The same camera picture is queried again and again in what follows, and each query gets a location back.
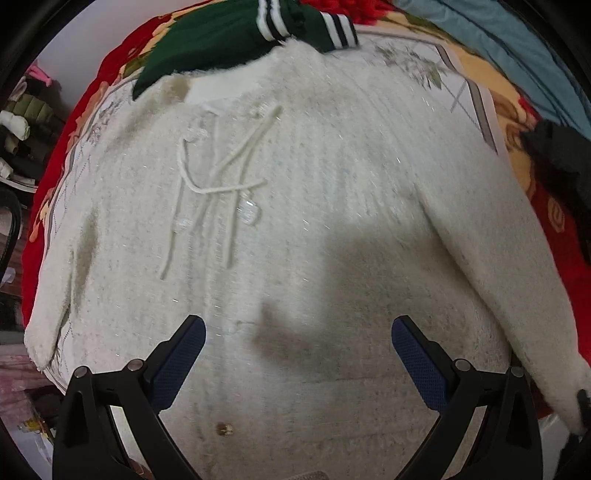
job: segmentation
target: brown spot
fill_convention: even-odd
[[[228,437],[232,433],[234,433],[234,427],[232,427],[232,425],[230,425],[229,423],[224,423],[221,421],[216,425],[216,433],[220,437]]]

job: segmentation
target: green fabric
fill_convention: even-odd
[[[320,52],[335,49],[318,10],[294,0],[278,2],[290,35]],[[235,67],[269,53],[280,42],[265,39],[257,24],[258,12],[258,0],[226,0],[180,18],[147,57],[133,99],[165,75]]]
[[[48,104],[28,93],[21,95],[16,102],[8,102],[4,110],[23,116],[33,125],[45,125],[53,117],[53,109]]]

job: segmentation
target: fuzzy white knit sweater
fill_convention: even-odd
[[[502,327],[580,428],[575,395],[591,387],[589,366],[509,165],[395,70],[296,41],[271,55],[260,88],[229,113],[186,105],[187,76],[172,76],[111,120],[94,185],[41,269],[25,336],[35,363],[48,365],[66,318],[76,359],[95,372],[145,358],[189,313],[204,318],[206,346],[162,418],[205,479],[394,478],[436,418],[391,346],[400,314],[452,358],[492,371],[508,366]],[[179,224],[200,206],[203,217],[177,228],[160,280],[179,138],[196,137],[189,176],[205,186],[272,105],[278,119],[215,186],[266,183],[185,187]],[[240,191],[260,208],[254,225],[236,214]],[[219,422],[234,434],[218,436]]]

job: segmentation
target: white wall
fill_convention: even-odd
[[[64,110],[69,111],[76,105],[96,77],[103,58],[133,30],[152,17],[196,2],[198,0],[95,0],[38,58],[39,66],[58,81]]]

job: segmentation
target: green garment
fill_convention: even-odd
[[[322,13],[295,0],[226,0],[188,13],[170,28],[150,52],[133,98],[165,75],[258,59],[287,37],[322,53],[359,44],[345,15]]]

